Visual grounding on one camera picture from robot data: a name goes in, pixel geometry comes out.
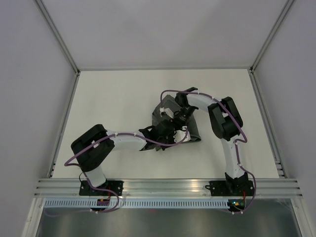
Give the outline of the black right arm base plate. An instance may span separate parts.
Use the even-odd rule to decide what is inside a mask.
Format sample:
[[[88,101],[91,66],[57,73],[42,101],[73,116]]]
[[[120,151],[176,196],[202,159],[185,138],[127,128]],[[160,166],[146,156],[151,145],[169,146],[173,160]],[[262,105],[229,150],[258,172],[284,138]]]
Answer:
[[[225,181],[210,181],[208,185],[205,186],[212,197],[247,197],[254,195],[254,185],[252,181],[248,181],[245,185],[238,186],[233,191],[231,191]]]

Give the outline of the aluminium post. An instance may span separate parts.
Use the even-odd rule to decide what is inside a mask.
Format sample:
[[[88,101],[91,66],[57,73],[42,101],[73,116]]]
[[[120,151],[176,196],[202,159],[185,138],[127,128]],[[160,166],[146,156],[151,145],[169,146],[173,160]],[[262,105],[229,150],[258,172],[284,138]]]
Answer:
[[[295,4],[296,0],[287,0],[282,7],[276,21],[274,22],[272,28],[270,29],[268,36],[264,40],[263,45],[261,46],[258,54],[256,55],[252,65],[249,67],[250,72],[253,74],[257,67],[259,66],[262,58],[264,57],[266,51],[268,50],[269,46],[271,45],[272,41],[278,34],[279,30],[285,19],[287,18],[289,12],[291,11],[293,5]]]
[[[68,47],[66,46],[59,30],[57,29],[47,7],[44,4],[44,1],[42,0],[34,0],[34,3],[36,7],[38,8],[39,12],[41,13],[42,17],[44,18],[44,21],[46,22],[47,26],[49,27],[52,35],[54,36],[58,46],[60,47],[60,50],[62,54],[64,55],[66,61],[71,66],[72,70],[76,75],[80,73],[79,68],[77,67]]]

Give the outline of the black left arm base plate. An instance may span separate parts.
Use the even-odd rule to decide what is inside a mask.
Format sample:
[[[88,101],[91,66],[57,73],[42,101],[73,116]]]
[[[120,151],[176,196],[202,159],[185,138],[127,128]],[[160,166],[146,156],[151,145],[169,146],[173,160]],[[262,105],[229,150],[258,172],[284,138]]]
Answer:
[[[86,180],[81,181],[79,196],[114,196],[113,193],[108,192],[105,189],[111,190],[118,196],[121,196],[123,191],[123,181],[108,180],[105,184],[95,189],[93,189]]]

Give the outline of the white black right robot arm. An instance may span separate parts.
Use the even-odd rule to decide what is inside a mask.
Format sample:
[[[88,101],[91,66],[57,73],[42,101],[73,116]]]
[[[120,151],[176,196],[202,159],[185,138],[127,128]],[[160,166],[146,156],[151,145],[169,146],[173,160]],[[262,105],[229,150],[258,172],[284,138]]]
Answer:
[[[242,130],[243,121],[231,97],[216,99],[191,87],[176,94],[175,101],[185,112],[179,112],[180,118],[188,117],[192,110],[203,110],[208,113],[211,128],[220,139],[226,162],[225,182],[209,182],[213,196],[254,196],[256,180],[254,175],[241,164],[240,143],[247,143]]]

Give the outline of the aluminium frame rail front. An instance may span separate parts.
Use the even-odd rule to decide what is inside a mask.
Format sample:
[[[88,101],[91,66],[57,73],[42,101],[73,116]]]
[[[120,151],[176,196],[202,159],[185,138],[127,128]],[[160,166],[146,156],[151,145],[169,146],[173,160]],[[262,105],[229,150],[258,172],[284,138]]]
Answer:
[[[127,198],[215,198],[205,187],[210,179],[118,179],[123,181],[122,195]],[[77,198],[78,179],[39,179],[36,198]],[[296,179],[264,178],[256,180],[256,198],[302,198]]]

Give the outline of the aluminium post back left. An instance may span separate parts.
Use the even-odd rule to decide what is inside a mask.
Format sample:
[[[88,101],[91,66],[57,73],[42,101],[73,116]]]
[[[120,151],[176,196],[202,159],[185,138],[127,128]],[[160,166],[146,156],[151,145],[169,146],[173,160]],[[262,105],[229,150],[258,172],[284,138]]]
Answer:
[[[34,3],[36,7],[38,8],[39,12],[41,13],[42,17],[44,18],[44,21],[46,22],[47,26],[49,27],[52,35],[54,36],[58,46],[60,47],[60,50],[62,54],[64,55],[66,61],[71,66],[72,70],[76,75],[80,73],[79,68],[77,67],[68,47],[66,46],[59,30],[57,29],[47,7],[44,4],[44,1],[42,0],[34,0]]]

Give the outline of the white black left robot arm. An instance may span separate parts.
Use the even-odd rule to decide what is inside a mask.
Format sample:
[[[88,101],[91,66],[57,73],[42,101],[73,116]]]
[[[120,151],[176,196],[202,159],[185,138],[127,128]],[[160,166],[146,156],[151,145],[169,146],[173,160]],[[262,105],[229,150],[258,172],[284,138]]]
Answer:
[[[147,151],[174,144],[175,125],[163,120],[158,125],[139,129],[136,133],[106,130],[102,124],[89,129],[71,144],[76,160],[90,181],[90,189],[98,196],[107,192],[106,176],[101,168],[105,158],[114,151]]]

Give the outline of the aluminium post back right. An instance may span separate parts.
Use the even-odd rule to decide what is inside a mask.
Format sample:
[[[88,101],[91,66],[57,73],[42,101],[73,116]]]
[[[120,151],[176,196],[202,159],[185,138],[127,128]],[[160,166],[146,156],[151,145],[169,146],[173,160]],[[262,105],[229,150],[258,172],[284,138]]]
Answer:
[[[293,5],[295,4],[296,0],[287,0],[282,7],[276,21],[274,22],[272,28],[270,29],[268,36],[264,40],[263,45],[261,46],[258,54],[256,55],[252,65],[249,67],[250,72],[253,74],[257,67],[259,66],[262,58],[264,57],[266,51],[268,50],[269,46],[271,45],[272,41],[278,34],[279,30],[285,19],[287,18],[289,12],[291,11]]]

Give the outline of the grey cloth napkin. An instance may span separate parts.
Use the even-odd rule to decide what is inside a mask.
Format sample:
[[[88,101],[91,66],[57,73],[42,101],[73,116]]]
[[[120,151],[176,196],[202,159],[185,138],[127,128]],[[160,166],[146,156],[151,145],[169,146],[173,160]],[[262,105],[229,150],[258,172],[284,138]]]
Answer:
[[[157,125],[159,122],[161,122],[164,119],[168,119],[168,115],[161,116],[160,115],[160,108],[169,108],[173,113],[176,113],[181,109],[181,106],[175,101],[175,98],[171,95],[167,94],[162,99],[162,105],[158,104],[154,111],[152,112],[152,125]],[[199,142],[201,141],[201,136],[198,131],[198,126],[195,120],[194,115],[191,115],[191,117],[188,120],[188,131],[191,136],[191,140],[189,142]]]

